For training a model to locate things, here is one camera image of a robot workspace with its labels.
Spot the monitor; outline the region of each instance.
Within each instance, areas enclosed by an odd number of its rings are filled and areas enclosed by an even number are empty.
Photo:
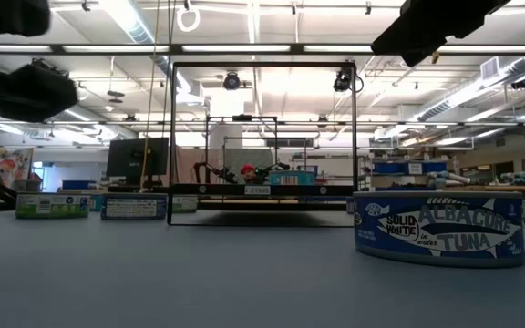
[[[150,138],[147,147],[146,176],[167,174],[169,138]],[[108,149],[108,177],[126,177],[128,185],[139,185],[145,139],[114,140]]]

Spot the small box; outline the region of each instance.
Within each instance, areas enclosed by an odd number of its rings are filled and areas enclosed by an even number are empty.
[[[163,220],[168,212],[168,195],[157,193],[106,193],[102,199],[102,220]]]
[[[272,185],[276,186],[313,186],[315,173],[295,170],[276,170],[269,174]]]
[[[17,219],[74,219],[87,218],[90,195],[24,192],[17,195]]]

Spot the blue can label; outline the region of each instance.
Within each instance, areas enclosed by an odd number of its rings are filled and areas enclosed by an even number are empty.
[[[355,199],[355,243],[387,251],[462,257],[525,255],[520,199]]]

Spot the gray table surface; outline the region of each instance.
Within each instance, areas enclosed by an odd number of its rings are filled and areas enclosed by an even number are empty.
[[[0,327],[430,325],[525,327],[525,266],[377,259],[355,250],[352,229],[0,213]]]

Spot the ceiling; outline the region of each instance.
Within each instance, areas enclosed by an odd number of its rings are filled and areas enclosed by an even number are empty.
[[[249,13],[252,1],[202,0],[192,4],[200,10],[201,20],[190,32],[180,30],[172,21],[169,34],[168,1],[131,0],[140,8],[148,23],[149,31],[161,43],[173,44],[249,44],[249,43],[371,43],[397,18],[397,8],[402,0],[372,0],[371,15],[365,14],[366,1],[352,0],[298,0],[299,13],[292,15],[293,1],[258,0]],[[26,38],[0,36],[0,43],[40,44],[130,44],[131,39],[123,32],[113,16],[99,2],[87,1],[90,11],[81,8],[80,1],[50,0],[54,10],[52,26],[47,34]],[[178,7],[182,1],[170,0]],[[191,14],[183,17],[186,26],[192,24]],[[450,39],[450,43],[465,44],[525,44],[525,1],[511,1],[504,8],[486,19],[486,24],[463,40]],[[111,78],[111,58],[106,56],[44,56],[47,62],[70,73],[70,77],[86,86],[89,93],[79,105],[107,119],[123,119],[136,114],[139,119],[160,119],[166,108],[166,90],[160,82],[165,80],[162,72],[153,67],[144,56],[115,56]],[[30,56],[0,55],[0,70],[13,71],[31,61]],[[453,87],[460,85],[479,73],[479,65],[487,56],[442,56],[436,64],[428,58],[414,70],[408,70],[397,56],[257,56],[257,61],[317,61],[342,62],[352,59],[364,68],[365,87],[357,98],[360,119],[399,120],[402,108],[418,108],[436,98],[443,97]],[[251,56],[177,56],[173,61],[252,61]],[[234,67],[192,68],[184,67],[180,73],[191,81],[207,86],[208,96],[221,86],[220,76]],[[330,119],[351,119],[351,98],[335,93],[334,69],[328,68],[261,68],[257,70],[257,87],[262,106],[259,114],[276,115],[284,119],[317,119],[328,115]],[[253,81],[252,69],[239,70],[243,81]],[[124,93],[123,103],[112,105],[109,89]],[[510,96],[517,91],[511,90]],[[255,114],[252,89],[236,92],[245,101],[245,113]],[[468,107],[478,110],[495,107],[505,101],[504,88],[468,102]],[[203,118],[204,108],[194,103],[180,103],[177,110],[186,114],[178,119]],[[139,132],[145,127],[130,127]]]

